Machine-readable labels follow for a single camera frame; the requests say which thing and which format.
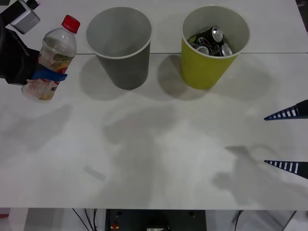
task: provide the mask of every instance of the bottle label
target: bottle label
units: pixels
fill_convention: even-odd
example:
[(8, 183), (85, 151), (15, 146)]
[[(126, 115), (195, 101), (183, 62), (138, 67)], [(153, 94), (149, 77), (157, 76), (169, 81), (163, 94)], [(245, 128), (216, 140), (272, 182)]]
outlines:
[[(42, 49), (38, 56), (38, 62), (48, 69), (65, 74), (73, 57), (68, 57), (59, 53), (54, 53), (52, 50)], [(50, 100), (60, 84), (59, 81), (52, 81), (48, 79), (34, 79), (28, 81), (25, 86), (26, 91), (40, 100)]]

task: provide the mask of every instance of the white table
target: white table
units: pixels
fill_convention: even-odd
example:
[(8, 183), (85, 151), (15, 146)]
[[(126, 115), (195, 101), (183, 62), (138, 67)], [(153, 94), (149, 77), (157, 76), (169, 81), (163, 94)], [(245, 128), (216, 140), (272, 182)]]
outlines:
[(307, 120), (266, 122), (307, 99), (308, 54), (242, 54), (210, 90), (151, 55), (116, 88), (77, 55), (48, 103), (0, 81), (0, 207), (308, 208), (308, 180), (265, 159), (308, 161)]
[(92, 53), (85, 31), (90, 20), (101, 10), (130, 6), (143, 10), (152, 20), (154, 31), (151, 53), (179, 53), (180, 26), (191, 10), (219, 4), (230, 7), (246, 19), (251, 42), (246, 53), (308, 52), (308, 37), (295, 0), (39, 0), (35, 9), (41, 22), (22, 36), (27, 46), (40, 50), (44, 35), (61, 27), (65, 15), (81, 22), (77, 33), (78, 53)]

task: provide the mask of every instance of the can lid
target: can lid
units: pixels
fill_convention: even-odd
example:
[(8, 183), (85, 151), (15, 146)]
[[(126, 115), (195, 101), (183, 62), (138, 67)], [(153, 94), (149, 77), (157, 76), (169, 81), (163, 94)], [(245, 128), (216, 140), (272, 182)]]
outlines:
[(223, 56), (233, 55), (231, 48), (226, 44), (221, 46), (221, 53)]
[(218, 26), (213, 27), (212, 35), (216, 42), (221, 42), (223, 39), (223, 32)]
[(202, 54), (207, 54), (207, 55), (210, 54), (210, 51), (209, 51), (208, 48), (205, 47), (205, 46), (200, 46), (200, 47), (196, 48), (196, 51), (199, 51), (199, 52), (201, 52)]
[(80, 26), (80, 22), (72, 16), (67, 15), (62, 22), (62, 26), (69, 32), (76, 34)]

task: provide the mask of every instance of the paper cup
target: paper cup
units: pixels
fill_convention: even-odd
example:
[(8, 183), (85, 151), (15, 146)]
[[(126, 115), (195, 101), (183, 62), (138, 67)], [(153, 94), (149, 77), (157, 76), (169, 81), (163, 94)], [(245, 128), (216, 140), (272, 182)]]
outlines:
[[(233, 55), (216, 57), (202, 54), (192, 48), (187, 40), (198, 32), (219, 26), (226, 36)], [(208, 5), (190, 12), (182, 22), (182, 77), (196, 89), (215, 85), (238, 54), (248, 44), (249, 27), (237, 12), (222, 6)]]
[(86, 37), (112, 82), (131, 90), (148, 77), (152, 24), (141, 11), (114, 7), (98, 13)]

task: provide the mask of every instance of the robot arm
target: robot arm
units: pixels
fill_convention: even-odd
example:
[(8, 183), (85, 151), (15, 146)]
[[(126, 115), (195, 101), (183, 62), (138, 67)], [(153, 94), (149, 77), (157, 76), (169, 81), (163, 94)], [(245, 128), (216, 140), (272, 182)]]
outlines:
[(25, 85), (40, 76), (50, 80), (66, 77), (38, 64), (39, 51), (28, 48), (16, 32), (5, 28), (11, 24), (21, 34), (27, 33), (40, 22), (33, 12), (38, 6), (35, 0), (18, 0), (0, 14), (0, 78), (9, 84)]

